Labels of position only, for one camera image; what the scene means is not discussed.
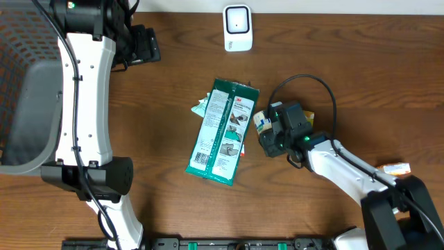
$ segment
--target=white wall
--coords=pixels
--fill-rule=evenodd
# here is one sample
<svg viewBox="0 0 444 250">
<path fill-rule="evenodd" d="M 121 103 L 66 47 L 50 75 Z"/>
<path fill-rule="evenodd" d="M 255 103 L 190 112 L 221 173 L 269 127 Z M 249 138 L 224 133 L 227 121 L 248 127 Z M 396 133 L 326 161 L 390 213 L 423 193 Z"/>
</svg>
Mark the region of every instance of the white wall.
<svg viewBox="0 0 444 250">
<path fill-rule="evenodd" d="M 220 13 L 234 3 L 253 13 L 444 15 L 444 0 L 140 0 L 137 11 Z"/>
</svg>

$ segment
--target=wooden tabletop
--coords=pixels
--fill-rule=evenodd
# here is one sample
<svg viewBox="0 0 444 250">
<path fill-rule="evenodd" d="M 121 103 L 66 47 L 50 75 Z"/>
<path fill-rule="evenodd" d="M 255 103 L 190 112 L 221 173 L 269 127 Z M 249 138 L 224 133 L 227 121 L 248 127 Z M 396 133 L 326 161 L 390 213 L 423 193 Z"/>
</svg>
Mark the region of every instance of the wooden tabletop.
<svg viewBox="0 0 444 250">
<path fill-rule="evenodd" d="M 293 238 L 357 225 L 360 207 L 333 183 L 267 158 L 253 126 L 232 187 L 185 173 L 202 118 L 190 111 L 215 78 L 260 89 L 256 111 L 294 74 L 313 74 L 338 103 L 337 137 L 371 165 L 406 162 L 444 216 L 444 22 L 442 17 L 253 15 L 253 48 L 227 53 L 222 14 L 137 13 L 153 27 L 162 61 L 110 77 L 115 156 L 130 156 L 130 196 L 147 235 Z M 300 79 L 276 101 L 315 112 L 330 131 L 332 104 Z M 102 238 L 75 194 L 40 178 L 0 176 L 0 249 L 59 249 L 67 238 Z"/>
</svg>

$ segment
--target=plastic basket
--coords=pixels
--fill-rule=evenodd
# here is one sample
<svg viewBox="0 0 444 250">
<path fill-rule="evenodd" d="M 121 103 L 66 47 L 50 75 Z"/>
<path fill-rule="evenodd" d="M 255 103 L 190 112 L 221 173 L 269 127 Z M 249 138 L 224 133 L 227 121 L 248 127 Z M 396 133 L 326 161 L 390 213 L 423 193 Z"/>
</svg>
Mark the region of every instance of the plastic basket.
<svg viewBox="0 0 444 250">
<path fill-rule="evenodd" d="M 48 10 L 49 1 L 40 1 Z M 29 0 L 0 0 L 0 174 L 53 160 L 62 112 L 57 35 Z"/>
</svg>

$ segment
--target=3m package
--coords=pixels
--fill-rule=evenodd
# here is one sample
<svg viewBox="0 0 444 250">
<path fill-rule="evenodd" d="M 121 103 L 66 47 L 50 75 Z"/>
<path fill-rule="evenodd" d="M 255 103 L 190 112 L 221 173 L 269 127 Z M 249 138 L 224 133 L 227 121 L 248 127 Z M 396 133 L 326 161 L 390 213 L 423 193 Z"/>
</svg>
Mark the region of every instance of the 3m package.
<svg viewBox="0 0 444 250">
<path fill-rule="evenodd" d="M 259 90 L 216 79 L 187 173 L 233 185 Z"/>
</svg>

